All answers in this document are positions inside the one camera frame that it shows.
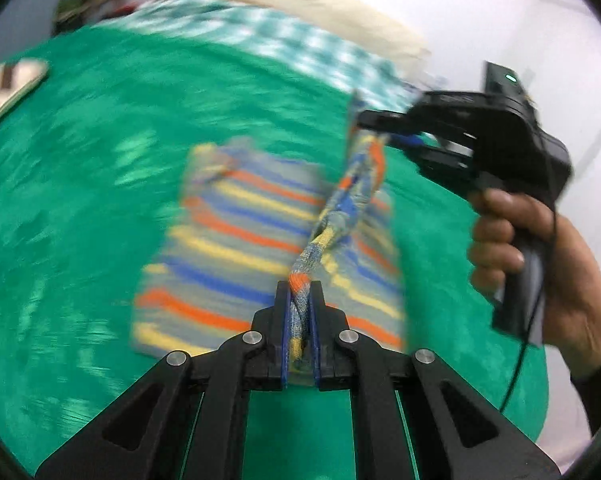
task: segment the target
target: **black cable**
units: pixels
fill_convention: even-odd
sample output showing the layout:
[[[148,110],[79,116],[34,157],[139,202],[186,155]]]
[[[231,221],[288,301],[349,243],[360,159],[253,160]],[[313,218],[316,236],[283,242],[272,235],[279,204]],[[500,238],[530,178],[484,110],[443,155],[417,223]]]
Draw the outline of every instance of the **black cable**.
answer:
[[[516,384],[518,383],[518,379],[520,377],[520,371],[522,370],[522,364],[525,361],[525,354],[527,352],[527,348],[529,347],[529,337],[531,335],[532,327],[534,326],[534,320],[536,319],[536,314],[538,314],[538,307],[540,306],[540,298],[542,298],[542,294],[545,291],[545,284],[547,283],[547,275],[549,272],[549,266],[551,265],[551,261],[554,256],[555,240],[557,237],[558,215],[555,212],[555,200],[557,198],[555,195],[555,176],[554,176],[553,168],[551,167],[551,160],[549,158],[549,151],[547,148],[547,142],[545,140],[544,134],[540,135],[540,143],[542,144],[543,155],[545,157],[545,167],[547,170],[547,184],[549,185],[549,209],[551,209],[551,213],[553,215],[551,240],[549,240],[549,246],[547,248],[547,253],[545,255],[545,271],[543,272],[542,283],[540,285],[540,288],[538,289],[538,294],[536,295],[536,300],[534,302],[534,308],[531,311],[531,317],[529,318],[529,324],[527,325],[527,330],[525,331],[525,339],[520,344],[518,360],[516,361],[516,366],[513,369],[513,374],[511,375],[511,380],[509,381],[509,387],[507,387],[507,392],[504,394],[503,402],[501,403],[501,407],[500,407],[501,413],[503,413],[504,410],[506,410],[507,405],[509,404],[509,400],[511,399],[511,395],[513,394],[513,391],[516,388]]]

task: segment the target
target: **white pillow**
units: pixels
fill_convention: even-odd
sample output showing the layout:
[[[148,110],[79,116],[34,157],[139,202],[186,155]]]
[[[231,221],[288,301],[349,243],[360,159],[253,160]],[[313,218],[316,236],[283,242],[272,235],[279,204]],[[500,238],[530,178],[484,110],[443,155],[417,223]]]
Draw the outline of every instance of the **white pillow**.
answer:
[[[358,0],[237,0],[282,10],[393,61],[400,75],[418,78],[429,55],[410,28]]]

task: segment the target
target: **checkered cloth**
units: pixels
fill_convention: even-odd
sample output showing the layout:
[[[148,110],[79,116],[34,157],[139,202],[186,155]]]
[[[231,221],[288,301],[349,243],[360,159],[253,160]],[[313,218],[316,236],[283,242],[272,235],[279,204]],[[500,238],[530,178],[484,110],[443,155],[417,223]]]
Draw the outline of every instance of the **checkered cloth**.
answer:
[[[417,97],[391,61],[280,10],[228,0],[158,0],[100,26],[232,45],[343,92],[357,89],[379,110],[403,111]]]

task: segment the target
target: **finger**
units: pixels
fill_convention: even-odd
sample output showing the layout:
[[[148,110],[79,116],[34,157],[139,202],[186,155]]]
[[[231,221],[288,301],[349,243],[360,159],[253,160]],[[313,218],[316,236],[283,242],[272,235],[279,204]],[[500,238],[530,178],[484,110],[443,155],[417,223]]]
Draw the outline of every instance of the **finger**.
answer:
[[[514,227],[528,229],[549,241],[554,231],[554,216],[546,205],[525,194],[509,194],[501,189],[487,189],[483,194],[487,208],[506,218]]]
[[[482,216],[474,224],[472,237],[476,242],[500,242],[509,244],[514,230],[511,222],[495,216]]]
[[[478,214],[485,214],[489,211],[482,191],[471,191],[467,196],[467,201]]]
[[[494,242],[474,242],[467,251],[467,258],[476,267],[504,272],[520,272],[525,264],[522,253],[514,246]]]
[[[471,285],[485,296],[493,296],[504,285],[505,273],[501,269],[476,267],[471,273]]]

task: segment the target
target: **human hand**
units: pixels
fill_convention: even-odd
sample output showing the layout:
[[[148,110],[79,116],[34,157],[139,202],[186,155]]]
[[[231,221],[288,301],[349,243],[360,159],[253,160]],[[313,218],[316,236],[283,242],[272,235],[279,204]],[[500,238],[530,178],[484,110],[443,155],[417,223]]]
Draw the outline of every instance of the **human hand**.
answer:
[[[514,227],[549,242],[553,215],[528,195],[499,189],[476,192],[469,202],[481,215],[467,252],[475,265],[471,284],[490,298],[503,286],[506,273],[520,272],[524,265],[522,253],[511,245]],[[591,375],[601,366],[601,272],[583,237],[561,215],[545,297],[544,342],[558,347],[574,378]]]

